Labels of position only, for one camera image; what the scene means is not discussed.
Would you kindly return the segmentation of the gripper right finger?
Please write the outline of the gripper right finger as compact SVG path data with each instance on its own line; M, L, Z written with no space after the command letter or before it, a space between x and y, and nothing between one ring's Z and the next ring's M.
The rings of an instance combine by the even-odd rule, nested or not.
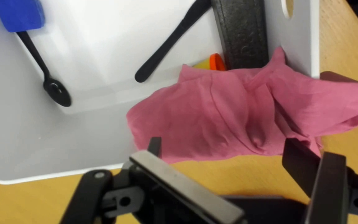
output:
M324 154L317 170L304 224L345 224L346 208L346 160L344 156Z

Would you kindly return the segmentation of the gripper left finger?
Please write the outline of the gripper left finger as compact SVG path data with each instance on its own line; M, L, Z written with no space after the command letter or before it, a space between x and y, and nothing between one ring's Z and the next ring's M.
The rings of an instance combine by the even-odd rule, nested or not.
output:
M140 151L131 155L129 161L207 224L240 224L243 221L244 213L240 208L177 172L156 156Z

